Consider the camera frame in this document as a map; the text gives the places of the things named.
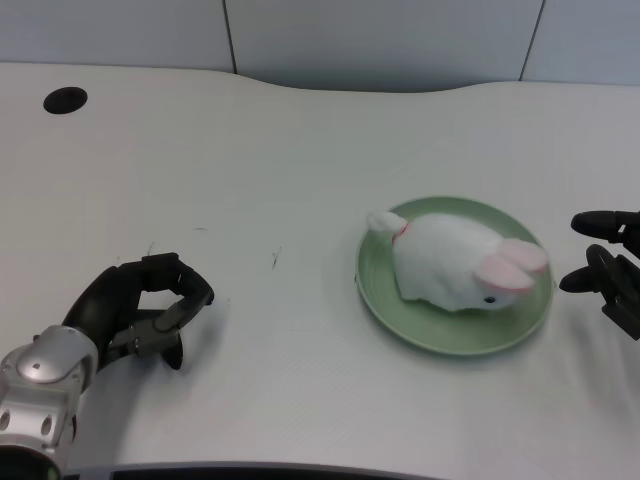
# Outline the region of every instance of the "white wall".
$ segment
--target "white wall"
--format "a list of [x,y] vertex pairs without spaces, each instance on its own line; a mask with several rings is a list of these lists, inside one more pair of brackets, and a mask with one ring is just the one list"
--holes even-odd
[[437,90],[518,80],[542,0],[227,0],[238,73]]
[[640,85],[640,1],[546,0],[523,80]]
[[[304,88],[517,80],[542,0],[227,0],[238,72]],[[0,61],[234,71],[223,0],[0,0]],[[640,0],[546,0],[524,80],[640,85]]]
[[0,61],[233,71],[222,0],[0,0]]

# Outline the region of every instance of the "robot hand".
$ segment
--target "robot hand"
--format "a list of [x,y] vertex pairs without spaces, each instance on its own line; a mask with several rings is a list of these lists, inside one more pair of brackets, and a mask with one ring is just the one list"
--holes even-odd
[[[622,243],[640,258],[640,213],[585,212],[571,221],[571,228],[589,237]],[[570,293],[600,292],[606,304],[602,312],[634,340],[640,338],[640,269],[623,255],[613,257],[604,247],[587,248],[587,264],[560,282]]]
[[[184,298],[167,310],[138,310],[143,291],[163,290]],[[131,354],[160,353],[178,370],[180,329],[213,297],[209,284],[175,253],[105,270],[62,325],[47,328],[0,364],[0,479],[61,478],[80,395],[95,374]]]

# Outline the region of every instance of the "black cable hole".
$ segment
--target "black cable hole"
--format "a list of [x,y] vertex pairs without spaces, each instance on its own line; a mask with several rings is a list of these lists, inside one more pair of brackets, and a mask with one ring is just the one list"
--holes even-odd
[[79,87],[64,87],[47,95],[42,106],[53,115],[66,115],[80,110],[87,98],[87,92]]

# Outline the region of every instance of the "white plush rabbit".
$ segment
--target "white plush rabbit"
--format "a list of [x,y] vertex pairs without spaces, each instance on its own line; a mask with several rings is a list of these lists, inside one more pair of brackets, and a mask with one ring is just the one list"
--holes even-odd
[[537,245],[503,238],[464,217],[433,213],[411,223],[391,212],[371,213],[369,228],[392,232],[400,296],[450,311],[497,310],[534,286],[547,254]]

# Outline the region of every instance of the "small debris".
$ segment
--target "small debris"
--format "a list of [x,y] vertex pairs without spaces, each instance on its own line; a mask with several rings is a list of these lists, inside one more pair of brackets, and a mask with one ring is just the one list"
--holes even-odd
[[273,252],[273,265],[271,265],[271,270],[276,268],[276,263],[278,263],[278,257],[280,256],[280,252],[282,251],[282,247],[278,248],[277,252]]

